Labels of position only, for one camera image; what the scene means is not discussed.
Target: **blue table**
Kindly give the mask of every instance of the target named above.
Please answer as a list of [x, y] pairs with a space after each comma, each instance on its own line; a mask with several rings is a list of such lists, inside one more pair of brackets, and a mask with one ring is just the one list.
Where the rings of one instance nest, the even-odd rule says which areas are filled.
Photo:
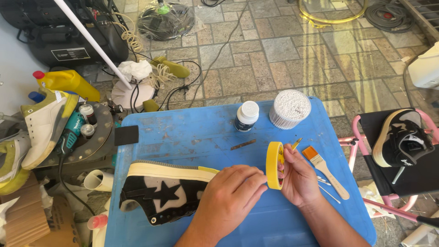
[[[349, 192], [350, 198], [342, 200], [328, 185], [321, 186], [342, 203], [336, 203], [324, 192], [322, 194], [368, 243], [374, 245], [377, 239], [374, 226], [325, 108], [319, 99], [309, 99], [312, 105], [310, 115], [287, 131], [276, 128], [269, 120], [268, 112], [273, 101], [258, 102], [259, 120], [247, 133], [238, 132], [233, 125], [240, 104], [127, 116], [122, 126], [138, 125], [139, 142], [118, 149], [105, 246], [172, 246], [192, 219], [192, 216], [183, 217], [175, 222], [151, 226], [140, 207], [121, 212], [119, 195], [132, 161], [155, 160], [218, 170], [233, 164], [248, 164], [265, 171], [269, 142], [293, 143], [300, 137], [303, 140], [297, 149], [302, 151], [312, 145]], [[256, 143], [230, 151], [230, 147], [253, 139]], [[241, 225], [218, 246], [314, 247], [319, 244], [299, 210], [279, 190], [268, 189]]]

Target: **white sneaker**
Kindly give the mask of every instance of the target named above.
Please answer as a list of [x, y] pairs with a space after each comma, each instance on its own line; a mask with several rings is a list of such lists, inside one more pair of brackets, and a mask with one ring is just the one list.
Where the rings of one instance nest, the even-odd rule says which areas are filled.
[[26, 170], [38, 166], [52, 152], [79, 99], [76, 94], [43, 87], [39, 91], [46, 96], [42, 102], [21, 106], [32, 146], [22, 162]]
[[26, 183], [29, 171], [21, 169], [21, 162], [29, 148], [27, 131], [0, 140], [0, 195], [12, 193]]

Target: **masking tape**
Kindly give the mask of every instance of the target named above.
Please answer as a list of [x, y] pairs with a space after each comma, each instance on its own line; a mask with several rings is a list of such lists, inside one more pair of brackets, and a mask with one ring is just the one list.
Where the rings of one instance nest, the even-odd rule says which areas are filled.
[[270, 189], [282, 189], [284, 180], [277, 176], [277, 163], [284, 164], [284, 146], [282, 142], [270, 142], [267, 149], [267, 159], [265, 162], [265, 171], [267, 174], [267, 183]]

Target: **wooden brush handle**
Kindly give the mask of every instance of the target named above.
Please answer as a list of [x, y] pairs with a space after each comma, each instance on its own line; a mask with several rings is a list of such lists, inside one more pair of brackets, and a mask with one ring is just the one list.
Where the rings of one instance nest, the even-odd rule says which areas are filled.
[[328, 170], [328, 168], [325, 166], [319, 166], [318, 170], [320, 170], [329, 180], [329, 182], [332, 184], [334, 189], [337, 191], [337, 193], [340, 195], [340, 197], [343, 200], [349, 199], [349, 193], [347, 190], [337, 181], [336, 178], [332, 175], [332, 173]]

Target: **white midsole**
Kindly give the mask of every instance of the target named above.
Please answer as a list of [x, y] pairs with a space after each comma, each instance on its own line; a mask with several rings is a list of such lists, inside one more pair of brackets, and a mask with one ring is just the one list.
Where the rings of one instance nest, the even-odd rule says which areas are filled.
[[401, 110], [398, 110], [396, 112], [393, 112], [392, 114], [390, 114], [386, 118], [386, 121], [383, 124], [383, 128], [381, 129], [381, 133], [377, 139], [377, 142], [374, 145], [374, 149], [372, 150], [372, 158], [381, 167], [391, 167], [391, 165], [387, 164], [386, 160], [383, 157], [383, 153], [382, 153], [384, 141], [387, 137], [387, 132], [389, 131], [390, 122], [397, 114], [399, 114], [403, 111], [407, 111], [407, 110], [410, 110], [410, 109], [401, 109]]
[[133, 163], [128, 170], [129, 176], [147, 176], [154, 178], [186, 179], [209, 182], [216, 174], [196, 169], [167, 167], [151, 163]]

